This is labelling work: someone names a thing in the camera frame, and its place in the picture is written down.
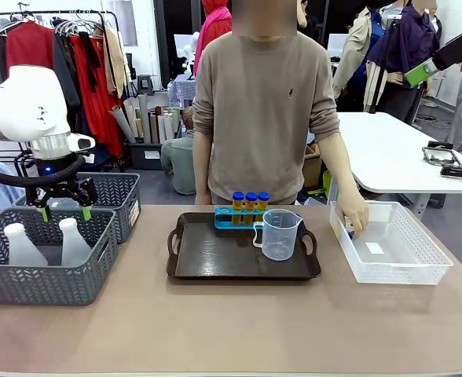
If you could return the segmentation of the person's left hand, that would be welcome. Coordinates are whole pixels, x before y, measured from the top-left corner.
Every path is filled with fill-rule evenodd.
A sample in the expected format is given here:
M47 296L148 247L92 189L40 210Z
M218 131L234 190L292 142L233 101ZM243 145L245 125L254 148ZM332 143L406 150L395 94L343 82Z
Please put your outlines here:
M358 238L369 224L369 207L359 191L340 193L336 209L343 223L346 219L350 220L354 227L354 238Z

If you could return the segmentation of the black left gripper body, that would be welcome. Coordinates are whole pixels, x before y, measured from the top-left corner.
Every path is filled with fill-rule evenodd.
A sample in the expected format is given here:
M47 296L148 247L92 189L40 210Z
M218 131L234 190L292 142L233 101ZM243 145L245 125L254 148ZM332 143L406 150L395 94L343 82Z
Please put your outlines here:
M26 188L26 204L46 209L51 199L71 199L81 207L91 207L97 201L92 178L79 178L86 164L84 156L71 153L57 159L36 159L35 165L42 184Z

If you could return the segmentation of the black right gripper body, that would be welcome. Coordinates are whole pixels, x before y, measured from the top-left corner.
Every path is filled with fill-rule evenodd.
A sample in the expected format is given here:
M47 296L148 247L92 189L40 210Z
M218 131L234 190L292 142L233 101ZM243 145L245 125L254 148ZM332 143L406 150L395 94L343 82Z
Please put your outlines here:
M436 51L432 56L432 61L439 71L444 71L454 64L462 63L462 34Z

